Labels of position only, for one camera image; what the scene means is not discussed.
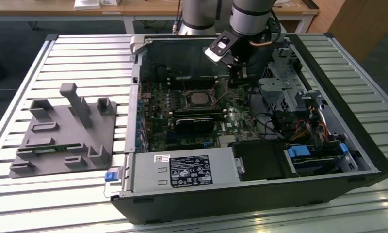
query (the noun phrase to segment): floor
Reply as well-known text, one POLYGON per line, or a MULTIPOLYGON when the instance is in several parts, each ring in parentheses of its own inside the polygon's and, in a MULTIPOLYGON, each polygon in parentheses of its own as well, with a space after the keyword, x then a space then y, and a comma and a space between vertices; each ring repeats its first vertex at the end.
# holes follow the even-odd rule
MULTIPOLYGON (((135 33, 167 33, 171 22, 134 24, 135 33)), ((220 31, 226 25, 217 25, 220 31)), ((47 34, 123 34, 118 21, 95 22, 39 22, 38 29, 30 30, 26 22, 0 22, 0 60, 6 69, 6 78, 0 81, 0 120, 11 101, 15 90, 31 65, 47 34)), ((388 94, 388 35, 361 64, 388 94)))

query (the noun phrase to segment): white box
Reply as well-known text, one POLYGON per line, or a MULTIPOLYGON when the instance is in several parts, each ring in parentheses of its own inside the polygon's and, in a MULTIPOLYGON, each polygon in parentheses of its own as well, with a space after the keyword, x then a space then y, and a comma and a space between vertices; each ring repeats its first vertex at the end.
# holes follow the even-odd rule
POLYGON ((117 6, 121 0, 99 0, 101 5, 117 6))
POLYGON ((101 8, 98 0, 74 0, 74 10, 89 10, 101 8))

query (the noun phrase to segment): gray plastic holder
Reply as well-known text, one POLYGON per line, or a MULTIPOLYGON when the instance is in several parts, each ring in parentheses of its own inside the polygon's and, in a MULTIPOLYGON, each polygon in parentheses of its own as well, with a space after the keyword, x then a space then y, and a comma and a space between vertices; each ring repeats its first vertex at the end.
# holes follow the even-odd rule
POLYGON ((59 87, 70 105, 51 106, 47 100, 33 100, 33 118, 10 166, 10 178, 110 167, 115 103, 98 98, 86 104, 75 89, 74 83, 59 87))

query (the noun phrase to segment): green circuit board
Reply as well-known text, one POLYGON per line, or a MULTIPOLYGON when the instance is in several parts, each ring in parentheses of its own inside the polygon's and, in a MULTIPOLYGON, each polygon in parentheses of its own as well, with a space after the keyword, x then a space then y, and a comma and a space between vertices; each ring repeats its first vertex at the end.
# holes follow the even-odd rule
POLYGON ((145 89, 145 119, 147 124, 149 151, 187 150, 220 147, 218 138, 232 135, 236 141, 258 139, 258 132, 245 104, 248 92, 240 86, 236 89, 226 87, 226 81, 220 80, 213 89, 170 91, 166 86, 151 84, 145 89), (212 96, 213 108, 225 109, 225 119, 216 121, 212 133, 174 137, 169 111, 186 111, 186 96, 190 92, 206 91, 212 96))

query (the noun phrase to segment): blue latch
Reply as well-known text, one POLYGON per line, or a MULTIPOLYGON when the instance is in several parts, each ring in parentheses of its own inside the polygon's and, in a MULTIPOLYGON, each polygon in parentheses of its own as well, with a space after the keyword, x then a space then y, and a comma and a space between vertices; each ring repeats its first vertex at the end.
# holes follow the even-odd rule
POLYGON ((308 146, 290 146, 286 150, 289 157, 293 158, 296 156, 309 156, 310 152, 308 146))
POLYGON ((348 150, 345 143, 338 144, 338 147, 341 148, 344 154, 346 154, 349 150, 348 150))
POLYGON ((110 181, 117 181, 118 179, 118 171, 107 171, 105 173, 105 181, 110 182, 110 181))

